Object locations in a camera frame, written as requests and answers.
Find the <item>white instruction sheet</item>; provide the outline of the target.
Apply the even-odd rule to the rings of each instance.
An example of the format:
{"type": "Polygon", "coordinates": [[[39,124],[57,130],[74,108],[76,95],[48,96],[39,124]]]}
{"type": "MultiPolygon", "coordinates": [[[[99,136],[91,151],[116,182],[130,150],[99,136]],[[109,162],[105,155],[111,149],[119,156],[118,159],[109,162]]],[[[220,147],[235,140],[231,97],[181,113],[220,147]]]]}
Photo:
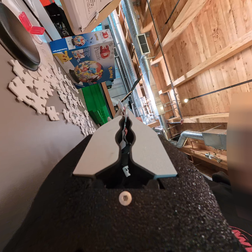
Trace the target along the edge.
{"type": "Polygon", "coordinates": [[[54,76],[52,66],[56,68],[56,64],[54,62],[54,57],[47,43],[47,40],[44,35],[35,35],[31,34],[31,38],[36,45],[36,48],[40,55],[40,64],[39,66],[43,66],[43,68],[48,68],[50,75],[54,76]]]}

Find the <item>green stacked crates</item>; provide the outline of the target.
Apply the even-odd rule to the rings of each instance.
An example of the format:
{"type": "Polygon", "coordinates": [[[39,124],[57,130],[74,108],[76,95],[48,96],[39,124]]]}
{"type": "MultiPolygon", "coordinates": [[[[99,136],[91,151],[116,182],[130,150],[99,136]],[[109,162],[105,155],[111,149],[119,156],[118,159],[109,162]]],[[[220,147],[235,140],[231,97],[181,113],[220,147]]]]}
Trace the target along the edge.
{"type": "Polygon", "coordinates": [[[101,83],[82,88],[82,93],[87,111],[96,124],[102,126],[108,117],[113,118],[101,83]]]}

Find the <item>silver elbow duct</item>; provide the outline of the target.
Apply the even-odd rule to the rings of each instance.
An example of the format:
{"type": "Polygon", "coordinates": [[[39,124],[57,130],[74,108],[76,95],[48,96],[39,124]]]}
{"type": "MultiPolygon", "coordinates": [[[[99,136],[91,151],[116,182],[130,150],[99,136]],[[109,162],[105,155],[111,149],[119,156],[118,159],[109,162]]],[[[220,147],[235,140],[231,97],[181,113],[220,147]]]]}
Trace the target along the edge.
{"type": "Polygon", "coordinates": [[[178,141],[169,140],[177,148],[184,147],[188,138],[203,140],[206,146],[218,150],[227,150],[227,130],[212,128],[204,132],[183,131],[178,141]]]}

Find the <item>blue puzzle box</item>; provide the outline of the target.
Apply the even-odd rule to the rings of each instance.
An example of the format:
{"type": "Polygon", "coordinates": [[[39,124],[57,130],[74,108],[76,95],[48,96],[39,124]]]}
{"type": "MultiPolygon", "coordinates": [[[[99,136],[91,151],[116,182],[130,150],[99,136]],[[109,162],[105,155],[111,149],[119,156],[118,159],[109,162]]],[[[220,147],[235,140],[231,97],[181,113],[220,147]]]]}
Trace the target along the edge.
{"type": "Polygon", "coordinates": [[[77,89],[116,78],[114,41],[109,29],[54,40],[49,46],[77,89]]]}

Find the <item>black round stand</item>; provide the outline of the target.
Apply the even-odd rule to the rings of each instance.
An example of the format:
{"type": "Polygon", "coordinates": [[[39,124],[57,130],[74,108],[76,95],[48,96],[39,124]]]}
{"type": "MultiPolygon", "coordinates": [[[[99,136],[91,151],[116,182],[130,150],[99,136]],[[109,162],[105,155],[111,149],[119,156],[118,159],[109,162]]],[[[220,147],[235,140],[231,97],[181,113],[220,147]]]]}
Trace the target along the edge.
{"type": "Polygon", "coordinates": [[[24,68],[37,71],[40,55],[30,33],[2,2],[0,3],[0,43],[24,68]]]}

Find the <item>silver spiral ventilation duct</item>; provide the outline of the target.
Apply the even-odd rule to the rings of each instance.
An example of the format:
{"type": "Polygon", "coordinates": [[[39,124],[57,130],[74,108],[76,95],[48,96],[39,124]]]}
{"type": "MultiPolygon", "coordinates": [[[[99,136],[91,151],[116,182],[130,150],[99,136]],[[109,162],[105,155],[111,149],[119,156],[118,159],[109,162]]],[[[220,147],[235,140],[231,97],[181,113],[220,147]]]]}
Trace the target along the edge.
{"type": "Polygon", "coordinates": [[[145,96],[150,102],[152,112],[155,116],[158,117],[158,125],[160,125],[161,133],[163,133],[167,139],[169,138],[168,133],[170,133],[170,129],[167,126],[167,122],[165,119],[165,110],[163,107],[163,103],[160,99],[156,82],[153,77],[153,73],[151,70],[151,65],[149,59],[147,59],[146,55],[141,54],[141,47],[138,43],[138,37],[144,36],[145,34],[140,33],[140,28],[137,23],[136,14],[134,11],[132,1],[122,0],[121,1],[121,9],[126,19],[126,23],[128,26],[129,35],[131,36],[133,46],[134,46],[134,55],[137,56],[137,61],[140,64],[140,76],[137,77],[136,70],[133,65],[133,61],[131,59],[131,55],[126,43],[126,38],[123,34],[122,26],[118,18],[118,14],[116,10],[114,10],[109,16],[109,24],[111,25],[112,34],[115,35],[116,49],[121,64],[125,63],[124,70],[126,70],[125,76],[129,77],[129,81],[131,86],[133,86],[134,82],[141,78],[143,81],[142,88],[139,87],[136,91],[144,90],[145,96]]]}

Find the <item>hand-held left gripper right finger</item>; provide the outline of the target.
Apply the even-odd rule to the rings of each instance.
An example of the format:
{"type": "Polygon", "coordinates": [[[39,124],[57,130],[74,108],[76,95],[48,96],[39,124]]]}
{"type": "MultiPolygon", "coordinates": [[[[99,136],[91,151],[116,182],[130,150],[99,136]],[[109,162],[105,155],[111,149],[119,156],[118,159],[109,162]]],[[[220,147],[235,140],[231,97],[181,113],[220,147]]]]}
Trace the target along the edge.
{"type": "Polygon", "coordinates": [[[126,140],[130,143],[128,169],[139,180],[169,178],[177,176],[157,133],[150,127],[128,116],[126,140]]]}

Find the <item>pile of white puzzle pieces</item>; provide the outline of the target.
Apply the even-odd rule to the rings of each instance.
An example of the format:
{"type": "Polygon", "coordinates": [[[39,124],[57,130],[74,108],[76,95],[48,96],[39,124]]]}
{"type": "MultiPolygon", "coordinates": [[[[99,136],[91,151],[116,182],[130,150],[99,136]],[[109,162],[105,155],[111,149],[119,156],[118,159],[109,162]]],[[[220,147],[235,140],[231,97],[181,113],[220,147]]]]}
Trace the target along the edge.
{"type": "Polygon", "coordinates": [[[11,60],[10,64],[16,77],[8,88],[18,101],[32,107],[38,114],[47,115],[50,121],[59,121],[62,115],[66,123],[78,126],[85,137],[96,131],[84,103],[78,97],[79,91],[54,62],[40,65],[35,72],[25,70],[17,60],[11,60]],[[65,106],[62,112],[46,105],[54,94],[65,106]]]}

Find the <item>laminated paper sheet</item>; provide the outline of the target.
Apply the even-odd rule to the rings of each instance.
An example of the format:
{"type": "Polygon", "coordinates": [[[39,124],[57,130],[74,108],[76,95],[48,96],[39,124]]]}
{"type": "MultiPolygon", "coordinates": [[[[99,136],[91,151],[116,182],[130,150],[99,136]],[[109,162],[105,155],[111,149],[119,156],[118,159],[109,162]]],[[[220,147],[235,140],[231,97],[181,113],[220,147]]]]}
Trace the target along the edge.
{"type": "Polygon", "coordinates": [[[97,2],[90,0],[64,1],[71,23],[75,29],[83,31],[90,22],[99,16],[97,2]]]}

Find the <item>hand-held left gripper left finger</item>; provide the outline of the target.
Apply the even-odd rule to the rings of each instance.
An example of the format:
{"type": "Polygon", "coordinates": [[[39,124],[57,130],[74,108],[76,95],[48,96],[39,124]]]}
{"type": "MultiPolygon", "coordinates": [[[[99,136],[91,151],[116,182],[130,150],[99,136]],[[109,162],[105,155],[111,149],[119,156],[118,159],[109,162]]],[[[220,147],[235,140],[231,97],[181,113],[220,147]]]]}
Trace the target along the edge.
{"type": "Polygon", "coordinates": [[[123,116],[118,116],[102,125],[92,135],[73,175],[82,177],[105,176],[107,170],[113,170],[119,164],[123,116]]]}

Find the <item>joined puzzle piece strip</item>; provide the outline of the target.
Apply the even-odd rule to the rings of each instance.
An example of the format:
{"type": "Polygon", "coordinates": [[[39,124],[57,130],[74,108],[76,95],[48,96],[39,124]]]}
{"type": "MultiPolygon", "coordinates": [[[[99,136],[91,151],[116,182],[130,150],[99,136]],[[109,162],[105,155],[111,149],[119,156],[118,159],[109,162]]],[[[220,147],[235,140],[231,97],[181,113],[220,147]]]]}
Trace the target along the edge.
{"type": "MultiPolygon", "coordinates": [[[[122,104],[122,101],[120,99],[117,99],[117,105],[118,105],[118,108],[121,109],[122,111],[122,114],[124,116],[124,128],[123,128],[123,131],[122,131],[122,139],[123,141],[125,142],[125,144],[122,144],[121,142],[121,147],[125,147],[126,146],[126,138],[125,138],[125,130],[126,130],[126,122],[127,122],[127,117],[128,117],[128,104],[126,103],[125,105],[122,104]]],[[[129,177],[130,176],[130,173],[129,173],[129,169],[128,169],[128,165],[123,165],[123,171],[124,171],[124,174],[126,177],[129,177]]]]}

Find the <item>white air vent grille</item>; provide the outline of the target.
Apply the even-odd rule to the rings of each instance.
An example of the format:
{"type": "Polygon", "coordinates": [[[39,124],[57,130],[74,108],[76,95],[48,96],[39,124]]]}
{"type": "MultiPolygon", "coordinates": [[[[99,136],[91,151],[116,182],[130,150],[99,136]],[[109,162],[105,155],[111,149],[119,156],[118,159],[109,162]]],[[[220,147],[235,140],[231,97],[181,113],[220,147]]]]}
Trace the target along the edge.
{"type": "Polygon", "coordinates": [[[147,42],[146,35],[143,34],[138,34],[136,35],[137,42],[140,48],[141,55],[149,55],[150,54],[150,48],[147,42]]]}

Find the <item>red plastic holder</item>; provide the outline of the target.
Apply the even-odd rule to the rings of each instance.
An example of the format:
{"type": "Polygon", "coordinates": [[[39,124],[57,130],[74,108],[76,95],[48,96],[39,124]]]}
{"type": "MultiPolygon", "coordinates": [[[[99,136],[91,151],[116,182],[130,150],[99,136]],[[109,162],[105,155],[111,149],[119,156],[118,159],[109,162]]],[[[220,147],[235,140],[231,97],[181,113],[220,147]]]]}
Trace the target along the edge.
{"type": "Polygon", "coordinates": [[[38,27],[38,26],[33,26],[28,19],[27,15],[25,12],[21,12],[18,16],[21,24],[24,26],[24,28],[30,33],[34,35],[43,35],[45,32],[45,28],[43,27],[38,27]]]}

